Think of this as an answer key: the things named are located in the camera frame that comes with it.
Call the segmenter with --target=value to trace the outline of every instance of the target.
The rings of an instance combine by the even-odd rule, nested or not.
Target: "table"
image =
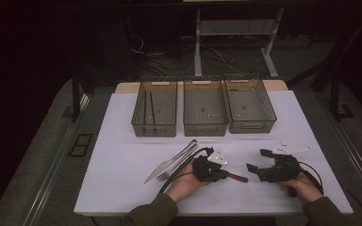
[[[184,0],[184,2],[212,2],[204,0]],[[272,51],[272,46],[274,44],[278,27],[281,23],[282,14],[284,13],[284,8],[279,8],[276,15],[274,15],[273,20],[255,20],[259,24],[262,24],[262,32],[252,33],[249,31],[249,20],[239,20],[239,21],[201,21],[201,10],[197,9],[196,13],[196,28],[195,28],[195,55],[194,55],[194,66],[195,66],[195,75],[202,76],[202,64],[201,64],[201,37],[210,36],[210,35],[269,35],[269,40],[265,48],[260,48],[261,54],[263,55],[264,61],[266,62],[267,69],[271,78],[278,78],[278,72],[275,69],[274,63],[272,62],[272,57],[270,52]],[[269,24],[267,29],[264,28],[265,24]]]
[[[90,159],[74,211],[87,217],[122,216],[134,207],[150,203],[164,182],[146,177],[158,164],[173,157],[193,138],[200,148],[222,147],[228,164],[223,167],[248,177],[247,184],[231,178],[199,189],[192,197],[178,204],[179,216],[279,216],[302,214],[297,199],[286,196],[275,184],[260,182],[246,169],[250,163],[260,168],[273,164],[261,156],[259,149],[274,149],[280,141],[313,148],[294,156],[315,168],[321,175],[325,195],[343,214],[351,214],[337,179],[315,139],[304,113],[285,83],[264,81],[278,118],[269,134],[232,135],[224,137],[185,137],[182,123],[182,89],[178,92],[177,136],[136,137],[131,126],[137,100],[138,83],[120,84],[112,94],[101,131]]]

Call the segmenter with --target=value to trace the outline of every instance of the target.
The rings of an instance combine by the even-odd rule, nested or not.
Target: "sleeve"
[[[122,226],[168,225],[178,214],[176,203],[167,194],[160,193],[150,204],[140,205],[122,220]]]
[[[342,215],[328,197],[322,197],[303,206],[304,212],[312,225],[353,226],[357,224],[351,216]]]

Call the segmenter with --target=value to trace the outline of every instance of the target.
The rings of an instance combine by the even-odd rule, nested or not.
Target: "fork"
[[[164,181],[169,179],[169,177],[173,174],[174,170],[177,169],[178,166],[181,165],[181,163],[183,163],[184,160],[186,160],[190,156],[190,154],[193,153],[198,147],[199,146],[197,144],[194,144],[192,147],[190,147],[190,149],[184,154],[184,156],[182,156],[182,158],[171,169],[167,169],[156,177],[158,181]]]

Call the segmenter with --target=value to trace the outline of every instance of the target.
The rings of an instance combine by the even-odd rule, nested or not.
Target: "white tabletop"
[[[74,211],[84,216],[116,216],[150,203],[164,182],[145,179],[161,162],[173,157],[192,139],[199,147],[222,147],[228,164],[222,167],[248,177],[244,184],[226,178],[199,189],[180,202],[179,216],[276,216],[301,214],[297,199],[287,197],[276,184],[260,182],[246,169],[246,163],[268,168],[273,159],[260,155],[260,149],[275,149],[280,141],[313,148],[294,156],[311,165],[321,175],[324,194],[344,214],[351,214],[337,179],[292,91],[269,91],[277,122],[269,134],[224,137],[185,137],[182,112],[183,94],[178,92],[176,137],[136,137],[131,125],[136,93],[114,93],[88,166]]]

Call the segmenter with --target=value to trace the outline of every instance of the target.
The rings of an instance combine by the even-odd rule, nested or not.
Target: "transparent plastic bin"
[[[131,124],[137,137],[175,137],[177,78],[144,77]]]
[[[232,134],[269,133],[277,118],[263,81],[254,75],[226,75]]]
[[[219,76],[184,78],[184,134],[186,137],[225,135],[228,119]]]

